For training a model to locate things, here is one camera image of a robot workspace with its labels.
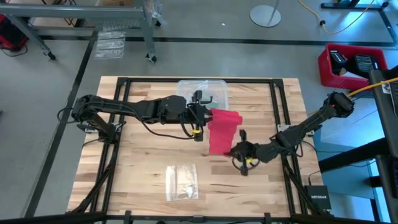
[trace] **plastic bin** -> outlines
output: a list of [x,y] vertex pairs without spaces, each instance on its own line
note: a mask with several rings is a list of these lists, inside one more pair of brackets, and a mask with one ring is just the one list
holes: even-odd
[[356,54],[369,55],[376,59],[380,70],[387,69],[386,59],[384,58],[383,51],[380,49],[341,44],[326,44],[326,49],[318,58],[321,84],[324,86],[358,90],[369,85],[369,80],[334,75],[331,69],[330,50],[338,50],[339,53],[344,55],[348,60],[351,60]]
[[183,96],[187,103],[192,102],[192,96],[197,90],[202,91],[202,100],[213,102],[207,104],[208,109],[228,110],[228,87],[224,80],[181,80],[177,85],[177,95]]

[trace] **wooden tabletop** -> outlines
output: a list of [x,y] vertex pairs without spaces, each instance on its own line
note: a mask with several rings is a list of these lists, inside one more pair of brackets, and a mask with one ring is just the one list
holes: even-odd
[[[97,95],[112,99],[117,77],[102,77]],[[298,124],[307,115],[299,80],[285,78],[285,94],[292,124]],[[129,101],[153,100],[176,93],[176,83],[133,83]],[[276,133],[268,84],[228,84],[229,109],[243,116],[248,141],[267,143]],[[277,91],[280,116],[282,105]],[[107,121],[108,114],[101,114]],[[154,136],[135,118],[126,117],[123,127],[116,172],[113,179],[108,214],[123,215],[131,210],[134,215],[204,215],[217,217],[289,217],[284,176],[280,157],[268,164],[260,164],[243,177],[223,156],[208,155],[208,141],[183,141]],[[152,130],[175,136],[184,136],[181,126],[153,124]],[[96,139],[88,134],[86,141]],[[235,135],[233,145],[239,142]],[[68,210],[75,208],[94,186],[103,144],[94,142],[81,153]],[[308,175],[318,171],[315,151],[303,145],[304,156],[299,158],[303,183]],[[195,164],[198,175],[199,199],[167,202],[165,171],[167,166]],[[313,184],[322,184],[320,174],[311,176]],[[294,187],[296,211],[300,212],[298,193]],[[103,191],[98,208],[102,206]]]

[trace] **gray floor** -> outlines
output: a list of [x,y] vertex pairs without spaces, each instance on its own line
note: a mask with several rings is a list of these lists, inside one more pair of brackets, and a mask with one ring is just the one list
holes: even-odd
[[[263,2],[168,0],[164,3],[164,17],[168,24],[156,30],[155,36],[392,41],[376,12],[366,13],[346,32],[330,36],[324,34],[317,26],[315,17],[295,1],[281,1],[282,22],[278,26],[261,28],[250,21],[248,13],[252,7]],[[305,2],[325,17],[331,30],[344,27],[358,16],[358,12],[321,11],[318,5],[322,1]],[[386,13],[389,17],[397,14],[393,7]],[[391,16],[391,23],[397,24],[398,18]],[[0,54],[0,110],[4,111],[0,117],[0,219],[18,217],[24,209],[57,124],[55,115],[65,104],[88,42],[48,40],[46,43],[58,61],[47,61],[38,47],[32,44],[28,44],[28,54],[17,58]],[[171,42],[156,43],[155,46],[159,59],[155,65],[143,59],[147,52],[142,42],[127,43],[125,56],[119,60],[90,59],[78,96],[95,94],[103,75],[297,77],[305,107],[311,112],[318,109],[326,94],[334,90],[320,85],[317,58],[324,47]],[[398,51],[383,50],[389,67],[395,66]],[[358,101],[357,108],[361,109],[352,118],[326,124],[321,140],[326,143],[341,141],[339,144],[352,147],[360,144],[352,139],[367,134],[359,133],[359,137],[344,139],[342,136],[348,133],[344,126],[361,124],[357,120],[372,112],[374,102]],[[377,113],[371,113],[366,119],[376,120],[373,123],[377,127]],[[84,137],[74,125],[65,130],[37,215],[65,212]],[[356,206],[363,203],[353,205],[353,201],[344,195],[335,195],[334,207],[350,208],[340,212],[336,210],[335,214],[370,219],[358,212]]]

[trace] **red cloth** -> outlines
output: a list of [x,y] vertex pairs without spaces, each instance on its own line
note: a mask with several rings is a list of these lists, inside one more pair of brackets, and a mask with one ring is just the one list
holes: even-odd
[[231,150],[232,140],[238,125],[243,123],[243,118],[236,111],[211,109],[211,113],[213,120],[208,123],[209,154],[224,155]]

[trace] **red plastic bin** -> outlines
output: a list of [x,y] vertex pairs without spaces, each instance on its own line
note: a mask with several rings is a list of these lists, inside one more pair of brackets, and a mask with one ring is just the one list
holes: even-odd
[[380,49],[341,44],[326,44],[326,49],[318,58],[321,84],[324,86],[358,90],[369,85],[369,80],[334,75],[331,69],[330,50],[338,50],[339,53],[344,55],[348,60],[351,60],[356,54],[373,56],[380,70],[387,69],[386,59],[384,58],[383,51]]

